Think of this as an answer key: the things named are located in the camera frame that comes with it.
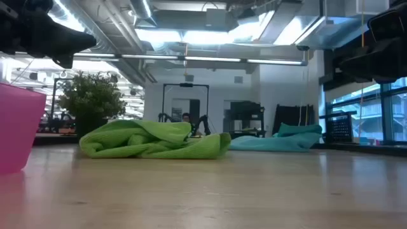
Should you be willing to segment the black leaning panels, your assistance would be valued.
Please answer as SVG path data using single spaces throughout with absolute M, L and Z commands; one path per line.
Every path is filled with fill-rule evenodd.
M 276 134 L 281 124 L 286 125 L 313 125 L 315 123 L 315 111 L 313 105 L 306 106 L 282 106 L 277 104 L 273 123 L 272 134 Z

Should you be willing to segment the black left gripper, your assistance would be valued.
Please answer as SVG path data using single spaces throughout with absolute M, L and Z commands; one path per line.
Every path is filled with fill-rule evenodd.
M 64 69 L 72 69 L 74 53 L 96 45 L 96 39 L 85 32 L 76 31 L 54 22 L 52 19 L 35 20 L 33 31 L 27 21 L 32 12 L 48 13 L 53 0 L 0 0 L 0 52 L 14 55 L 21 50 L 21 40 L 32 35 L 32 48 L 43 55 L 53 57 L 54 63 Z

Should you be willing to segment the pink plastic basket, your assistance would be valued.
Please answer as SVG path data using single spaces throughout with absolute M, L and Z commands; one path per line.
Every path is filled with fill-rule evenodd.
M 45 105 L 45 94 L 0 83 L 0 174 L 25 167 Z

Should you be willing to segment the blue microfiber towel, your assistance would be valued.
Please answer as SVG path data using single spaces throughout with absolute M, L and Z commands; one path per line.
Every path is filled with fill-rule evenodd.
M 320 125 L 294 126 L 282 123 L 272 137 L 242 136 L 233 139 L 229 149 L 235 151 L 307 152 L 322 137 Z

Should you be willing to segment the artificial green potted plant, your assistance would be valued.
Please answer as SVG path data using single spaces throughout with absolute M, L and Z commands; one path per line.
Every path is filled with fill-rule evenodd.
M 62 91 L 58 104 L 74 118 L 78 138 L 125 114 L 127 103 L 117 82 L 99 73 L 80 71 L 62 84 Z

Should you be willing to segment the black background rig frame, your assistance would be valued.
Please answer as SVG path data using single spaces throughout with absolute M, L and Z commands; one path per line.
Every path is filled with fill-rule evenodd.
M 167 86 L 177 86 L 177 87 L 184 87 L 184 88 L 193 88 L 193 87 L 205 87 L 207 90 L 207 96 L 206 96 L 206 114 L 201 116 L 198 120 L 198 123 L 195 125 L 196 127 L 199 126 L 200 122 L 203 122 L 204 125 L 204 132 L 206 135 L 210 135 L 210 127 L 209 127 L 209 85 L 203 85 L 203 84 L 193 84 L 193 83 L 164 83 L 162 86 L 162 110 L 161 113 L 158 115 L 158 120 L 159 122 L 165 122 L 165 116 L 167 118 L 170 118 L 169 115 L 165 114 L 165 93 L 166 93 L 166 87 Z

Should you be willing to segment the long ceiling light bar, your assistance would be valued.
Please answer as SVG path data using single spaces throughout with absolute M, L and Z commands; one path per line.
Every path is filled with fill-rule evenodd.
M 302 60 L 279 60 L 279 59 L 240 59 L 225 57 L 196 57 L 174 55 L 135 55 L 135 54 L 111 54 L 111 53 L 75 53 L 74 57 L 99 58 L 99 59 L 143 59 L 143 60 L 178 60 L 178 61 L 207 61 L 207 62 L 230 62 L 245 64 L 268 64 L 305 66 L 307 62 Z

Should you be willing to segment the silver ventilation duct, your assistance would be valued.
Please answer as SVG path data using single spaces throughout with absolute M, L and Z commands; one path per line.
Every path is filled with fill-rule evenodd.
M 149 23 L 153 27 L 157 26 L 153 18 L 153 10 L 149 0 L 129 0 L 129 1 L 130 7 L 134 14 L 134 26 L 138 25 L 142 21 Z

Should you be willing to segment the black shelving cart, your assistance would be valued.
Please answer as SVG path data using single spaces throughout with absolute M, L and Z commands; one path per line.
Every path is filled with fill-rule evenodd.
M 242 136 L 264 138 L 266 134 L 264 107 L 251 101 L 230 102 L 224 110 L 223 127 L 232 139 Z

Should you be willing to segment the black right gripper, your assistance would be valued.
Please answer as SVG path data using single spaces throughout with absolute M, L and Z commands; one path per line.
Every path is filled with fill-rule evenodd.
M 376 58 L 382 51 L 382 76 Z M 395 38 L 383 44 L 358 47 L 347 52 L 338 67 L 349 76 L 374 79 L 380 85 L 407 77 L 407 38 Z

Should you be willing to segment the green microfiber towel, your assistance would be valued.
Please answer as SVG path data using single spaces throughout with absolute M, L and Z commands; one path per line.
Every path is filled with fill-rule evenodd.
M 84 135 L 79 146 L 90 158 L 217 159 L 231 143 L 229 133 L 190 133 L 186 122 L 116 120 Z

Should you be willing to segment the black perforated crate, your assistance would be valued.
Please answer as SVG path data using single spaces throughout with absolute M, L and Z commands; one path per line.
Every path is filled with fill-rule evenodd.
M 325 143 L 353 143 L 352 115 L 356 111 L 332 113 L 320 116 L 325 121 L 326 131 L 322 138 Z

